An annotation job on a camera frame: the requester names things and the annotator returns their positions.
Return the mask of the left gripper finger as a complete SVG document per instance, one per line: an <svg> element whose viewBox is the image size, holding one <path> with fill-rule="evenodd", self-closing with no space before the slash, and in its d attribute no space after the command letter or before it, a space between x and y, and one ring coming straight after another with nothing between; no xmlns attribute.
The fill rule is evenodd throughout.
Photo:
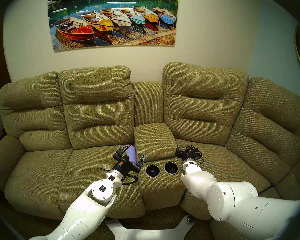
<svg viewBox="0 0 300 240"><path fill-rule="evenodd" d="M140 173L141 168L142 168L142 166L143 166L143 164L144 164L144 159L145 159L145 153L143 153L143 154L141 155L139 161L138 161L137 164L136 164L136 170L137 170L136 173Z"/></svg>
<svg viewBox="0 0 300 240"><path fill-rule="evenodd" d="M128 148L130 148L132 145L131 144L128 144L128 145L124 145L122 147L120 147L118 150L117 150L117 155L118 156L124 156L124 153L128 150Z"/></svg>

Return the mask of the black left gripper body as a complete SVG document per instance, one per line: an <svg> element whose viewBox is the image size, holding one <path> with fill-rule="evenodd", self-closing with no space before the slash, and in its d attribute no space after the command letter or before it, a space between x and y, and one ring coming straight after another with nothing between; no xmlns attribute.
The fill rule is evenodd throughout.
<svg viewBox="0 0 300 240"><path fill-rule="evenodd" d="M117 154L113 155L113 158L117 161L117 163L114 165L113 169L119 172L123 178L121 179L122 181L125 180L125 178L131 177L134 178L135 181L138 181L139 178L137 176L132 176L129 174L129 172L133 171L136 173L136 165L134 165L131 161L128 155L124 156L118 156Z"/></svg>

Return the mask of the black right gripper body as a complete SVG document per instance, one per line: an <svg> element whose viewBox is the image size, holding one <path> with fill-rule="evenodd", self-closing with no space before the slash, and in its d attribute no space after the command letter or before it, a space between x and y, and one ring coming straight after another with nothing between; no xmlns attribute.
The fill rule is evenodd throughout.
<svg viewBox="0 0 300 240"><path fill-rule="evenodd" d="M198 150L191 150L190 147L186 147L185 150L180 150L179 153L175 153L176 158L180 158L183 162L186 161L197 161L202 159L202 152Z"/></svg>

